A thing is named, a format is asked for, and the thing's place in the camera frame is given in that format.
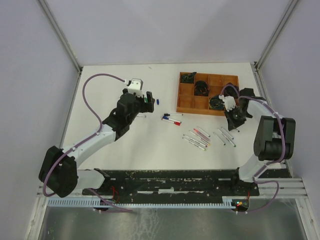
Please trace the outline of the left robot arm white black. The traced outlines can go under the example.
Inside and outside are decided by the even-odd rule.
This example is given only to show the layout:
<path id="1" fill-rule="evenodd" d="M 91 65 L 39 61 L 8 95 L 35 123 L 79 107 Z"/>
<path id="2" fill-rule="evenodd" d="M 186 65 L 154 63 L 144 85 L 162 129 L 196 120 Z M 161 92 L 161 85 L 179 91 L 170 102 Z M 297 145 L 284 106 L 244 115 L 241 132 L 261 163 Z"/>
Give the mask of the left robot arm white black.
<path id="1" fill-rule="evenodd" d="M 79 170 L 78 167 L 98 150 L 121 138 L 139 113 L 152 113 L 154 104 L 150 91 L 146 97 L 124 92 L 116 108 L 94 133 L 64 148 L 50 147 L 38 175 L 43 194 L 50 196 L 46 191 L 50 189 L 64 198 L 74 190 L 94 189 L 99 195 L 106 195 L 111 189 L 111 183 L 106 180 L 108 176 L 97 168 Z"/>

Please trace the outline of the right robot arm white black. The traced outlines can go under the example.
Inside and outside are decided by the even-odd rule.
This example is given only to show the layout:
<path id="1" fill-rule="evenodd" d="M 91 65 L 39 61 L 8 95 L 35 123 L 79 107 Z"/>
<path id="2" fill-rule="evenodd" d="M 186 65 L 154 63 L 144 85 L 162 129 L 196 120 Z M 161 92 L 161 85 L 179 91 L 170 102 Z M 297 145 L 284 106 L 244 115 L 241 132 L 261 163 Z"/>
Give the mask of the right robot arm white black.
<path id="1" fill-rule="evenodd" d="M 227 87 L 233 88 L 235 96 L 225 95 L 222 91 L 219 99 L 224 105 L 228 130 L 238 129 L 248 118 L 258 122 L 253 155 L 235 170 L 235 176 L 229 183 L 231 193 L 240 196 L 247 191 L 247 183 L 254 183 L 267 167 L 292 157 L 296 121 L 274 111 L 263 97 L 254 94 L 252 88 L 237 91 L 233 85 Z"/>

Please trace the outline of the pink highlighter pen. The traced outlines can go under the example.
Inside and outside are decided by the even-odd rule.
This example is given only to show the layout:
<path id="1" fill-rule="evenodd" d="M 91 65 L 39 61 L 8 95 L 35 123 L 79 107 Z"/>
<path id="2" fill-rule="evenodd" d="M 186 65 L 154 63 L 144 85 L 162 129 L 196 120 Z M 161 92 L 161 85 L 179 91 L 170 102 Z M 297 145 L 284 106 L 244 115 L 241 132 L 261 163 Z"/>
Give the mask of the pink highlighter pen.
<path id="1" fill-rule="evenodd" d="M 197 135 L 199 135 L 202 139 L 204 139 L 204 140 L 206 140 L 206 141 L 210 141 L 210 139 L 207 137 L 207 136 L 205 136 L 204 134 L 202 134 L 199 130 L 197 130 L 197 129 L 193 129 L 194 131 L 195 131 L 195 133 L 197 134 Z"/>

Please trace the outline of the magenta capped marker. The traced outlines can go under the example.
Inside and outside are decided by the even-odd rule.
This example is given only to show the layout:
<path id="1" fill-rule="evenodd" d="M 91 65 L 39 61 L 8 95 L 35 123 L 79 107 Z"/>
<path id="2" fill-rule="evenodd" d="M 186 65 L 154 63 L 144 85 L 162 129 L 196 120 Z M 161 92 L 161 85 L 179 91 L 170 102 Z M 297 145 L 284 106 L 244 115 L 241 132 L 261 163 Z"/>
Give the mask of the magenta capped marker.
<path id="1" fill-rule="evenodd" d="M 207 148 L 207 147 L 208 147 L 207 144 L 202 143 L 202 142 L 200 142 L 200 141 L 198 141 L 198 140 L 196 140 L 196 139 L 194 139 L 194 138 L 192 138 L 192 137 L 189 137 L 189 136 L 187 136 L 187 135 L 183 135 L 183 138 L 184 138 L 184 139 L 187 139 L 187 140 L 189 140 L 189 141 L 192 141 L 192 142 L 194 142 L 194 143 L 196 143 L 196 144 L 198 144 L 199 146 L 202 146 L 202 147 L 204 147 L 204 148 Z"/>

